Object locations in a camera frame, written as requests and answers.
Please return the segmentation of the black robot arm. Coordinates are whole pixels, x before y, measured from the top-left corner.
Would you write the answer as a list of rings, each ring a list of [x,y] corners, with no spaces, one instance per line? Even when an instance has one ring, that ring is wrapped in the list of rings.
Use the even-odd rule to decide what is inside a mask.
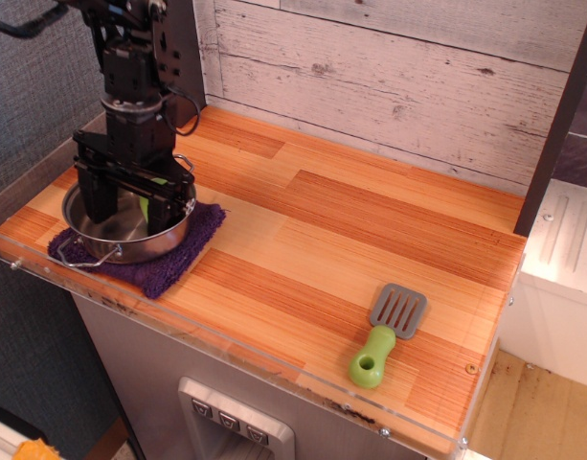
[[[75,167],[87,216],[102,223],[119,210],[118,193],[146,200],[149,235],[183,219],[192,174],[174,158],[179,90],[159,58],[164,1],[68,1],[89,27],[104,79],[106,132],[78,130]]]

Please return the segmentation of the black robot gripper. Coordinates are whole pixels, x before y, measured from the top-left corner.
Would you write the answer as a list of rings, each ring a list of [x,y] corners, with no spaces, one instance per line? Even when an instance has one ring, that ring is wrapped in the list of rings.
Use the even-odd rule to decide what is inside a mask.
[[[89,219],[102,223],[118,212],[118,191],[148,199],[147,231],[170,229],[191,200],[194,177],[174,158],[176,137],[188,121],[177,103],[107,103],[106,132],[78,130],[75,167]],[[153,177],[165,178],[159,185]]]

